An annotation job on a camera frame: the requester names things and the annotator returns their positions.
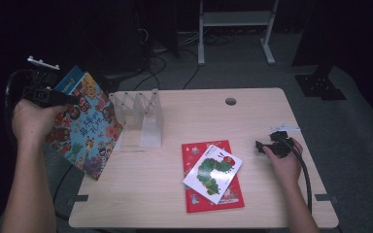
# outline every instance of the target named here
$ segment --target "wooden table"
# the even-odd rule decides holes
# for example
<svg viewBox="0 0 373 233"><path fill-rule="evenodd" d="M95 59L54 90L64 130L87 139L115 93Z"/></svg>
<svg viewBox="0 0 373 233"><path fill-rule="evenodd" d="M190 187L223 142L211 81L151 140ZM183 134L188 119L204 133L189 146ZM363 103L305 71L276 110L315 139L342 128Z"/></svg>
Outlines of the wooden table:
<svg viewBox="0 0 373 233"><path fill-rule="evenodd" d="M164 114L161 148L137 146L136 132L124 133L98 182L85 176L69 223L73 227L128 228L276 228L288 226L285 202L269 159L255 141L269 144L271 126L297 126L279 88L161 90ZM225 99L236 104L227 105ZM304 148L313 192L313 216L320 228L338 225L320 175L300 131L290 131ZM238 178L242 209L187 214L181 144L229 140L243 159ZM299 184L306 199L305 179Z"/></svg>

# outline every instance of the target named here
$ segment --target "clear acrylic stand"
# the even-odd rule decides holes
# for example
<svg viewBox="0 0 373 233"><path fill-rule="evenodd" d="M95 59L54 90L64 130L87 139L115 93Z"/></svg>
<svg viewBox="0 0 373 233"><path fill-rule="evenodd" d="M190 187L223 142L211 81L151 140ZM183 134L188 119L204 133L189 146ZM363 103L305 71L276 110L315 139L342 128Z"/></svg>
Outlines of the clear acrylic stand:
<svg viewBox="0 0 373 233"><path fill-rule="evenodd" d="M163 113L157 89L152 90L151 98L139 92L110 94L114 103L117 120L125 128L140 131L139 146L143 148L162 147Z"/></svg>

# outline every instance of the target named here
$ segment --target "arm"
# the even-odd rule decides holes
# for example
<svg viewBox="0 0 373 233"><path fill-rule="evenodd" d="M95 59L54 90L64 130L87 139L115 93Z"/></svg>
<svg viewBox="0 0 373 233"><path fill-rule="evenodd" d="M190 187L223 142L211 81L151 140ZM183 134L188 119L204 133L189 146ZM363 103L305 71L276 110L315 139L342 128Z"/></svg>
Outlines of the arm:
<svg viewBox="0 0 373 233"><path fill-rule="evenodd" d="M14 109L17 164L2 224L2 232L56 232L43 143L56 114L66 107L41 109L21 100Z"/></svg>
<svg viewBox="0 0 373 233"><path fill-rule="evenodd" d="M295 149L299 149L299 154L302 154L301 145L299 145L296 140L292 140L296 145ZM314 218L308 210L298 185L301 165L295 154L291 152L287 157L279 158L268 147L263 147L263 150L271 159L275 176L283 190L287 204L290 231L307 233L320 232Z"/></svg>

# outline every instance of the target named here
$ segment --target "grommet hole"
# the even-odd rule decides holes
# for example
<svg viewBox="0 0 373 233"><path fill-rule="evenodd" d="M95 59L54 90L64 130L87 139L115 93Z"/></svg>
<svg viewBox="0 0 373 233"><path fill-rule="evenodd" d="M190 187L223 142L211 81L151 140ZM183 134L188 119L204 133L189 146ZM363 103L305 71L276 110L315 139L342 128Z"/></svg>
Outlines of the grommet hole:
<svg viewBox="0 0 373 233"><path fill-rule="evenodd" d="M226 98L225 99L225 104L229 105L229 106L234 106L237 104L237 100L234 99L234 98Z"/></svg>

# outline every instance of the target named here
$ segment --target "white desk frame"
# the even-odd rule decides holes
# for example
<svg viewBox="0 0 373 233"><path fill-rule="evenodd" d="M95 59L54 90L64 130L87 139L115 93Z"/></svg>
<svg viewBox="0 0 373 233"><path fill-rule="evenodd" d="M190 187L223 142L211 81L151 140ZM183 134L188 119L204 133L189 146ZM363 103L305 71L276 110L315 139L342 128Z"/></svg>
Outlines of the white desk frame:
<svg viewBox="0 0 373 233"><path fill-rule="evenodd" d="M275 15L277 13L279 0L274 0L271 11L259 12L214 12L205 13L203 9L203 0L199 6L199 43L198 43L198 65L205 64L204 54L204 27L206 26L253 26L266 25L265 38L260 39L262 49L264 50L269 65L275 64L274 56L269 49L269 39L274 25Z"/></svg>

